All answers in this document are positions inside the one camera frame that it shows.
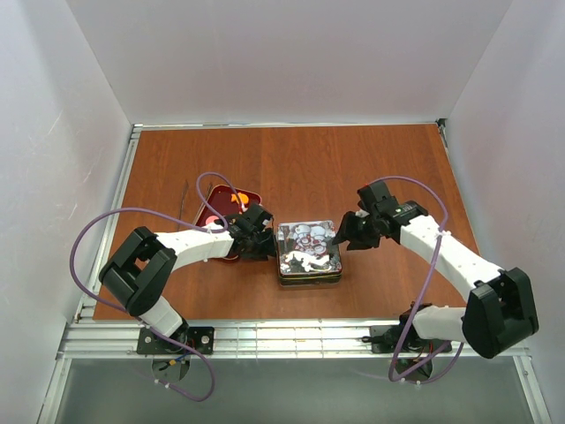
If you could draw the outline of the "fish shaped cookie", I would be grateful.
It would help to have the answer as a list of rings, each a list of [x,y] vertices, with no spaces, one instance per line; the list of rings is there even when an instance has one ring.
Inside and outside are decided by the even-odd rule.
[[[249,202],[249,197],[243,192],[237,192],[231,195],[230,201],[237,204],[242,203],[245,206]]]

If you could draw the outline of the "dark red tray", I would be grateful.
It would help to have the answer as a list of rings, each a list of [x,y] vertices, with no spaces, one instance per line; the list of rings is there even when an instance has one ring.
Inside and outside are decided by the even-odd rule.
[[[238,192],[243,192],[249,197],[249,202],[245,207],[249,207],[252,203],[261,204],[262,199],[258,193],[247,191],[241,188],[237,189]],[[230,197],[233,191],[228,185],[209,185],[206,191],[206,201],[207,203],[215,209],[222,216],[241,214],[243,209],[237,203],[232,203]],[[213,212],[208,206],[202,204],[198,211],[198,216],[193,222],[197,226],[205,226],[206,220],[209,216],[218,216]]]

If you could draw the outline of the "metal tongs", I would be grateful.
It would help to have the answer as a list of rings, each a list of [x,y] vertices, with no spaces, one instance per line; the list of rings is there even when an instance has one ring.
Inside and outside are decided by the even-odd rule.
[[[197,204],[196,200],[198,198],[193,199],[189,196],[189,189],[191,188],[191,183],[188,180],[185,180],[181,193],[180,193],[180,202],[177,211],[177,219],[181,220],[188,220],[190,219],[194,222],[198,216],[198,211],[200,209],[200,205]]]

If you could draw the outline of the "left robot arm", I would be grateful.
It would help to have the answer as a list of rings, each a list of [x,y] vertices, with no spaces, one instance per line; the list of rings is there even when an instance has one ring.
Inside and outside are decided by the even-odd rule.
[[[217,217],[186,231],[154,233],[138,227],[104,265],[99,281],[128,315],[180,342],[188,324],[162,295],[170,275],[210,259],[267,260],[275,255],[272,219],[253,203],[242,214]]]

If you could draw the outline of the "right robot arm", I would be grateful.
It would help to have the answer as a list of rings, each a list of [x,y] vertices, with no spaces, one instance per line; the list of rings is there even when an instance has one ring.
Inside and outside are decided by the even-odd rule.
[[[505,270],[475,254],[417,202],[399,202],[384,180],[364,185],[358,196],[359,210],[344,214],[334,244],[367,250],[392,239],[427,261],[466,302],[465,307],[437,307],[416,300],[380,342],[395,347],[459,342],[492,359],[539,331],[531,280],[524,271]]]

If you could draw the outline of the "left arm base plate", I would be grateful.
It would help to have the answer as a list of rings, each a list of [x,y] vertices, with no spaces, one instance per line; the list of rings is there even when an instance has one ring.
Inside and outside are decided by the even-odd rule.
[[[197,326],[183,329],[179,335],[172,338],[183,345],[188,345],[199,353],[211,354],[214,350],[215,328]],[[142,328],[139,332],[136,353],[141,355],[180,355],[185,348],[158,337],[152,330]]]

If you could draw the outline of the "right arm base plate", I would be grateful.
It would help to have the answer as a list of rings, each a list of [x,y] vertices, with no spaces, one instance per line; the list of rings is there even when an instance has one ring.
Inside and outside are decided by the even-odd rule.
[[[372,353],[393,353],[400,339],[400,325],[378,325],[369,328],[369,334],[362,336],[361,341],[371,346]],[[440,339],[421,339],[409,332],[405,338],[401,352],[417,354],[432,353],[444,343]]]

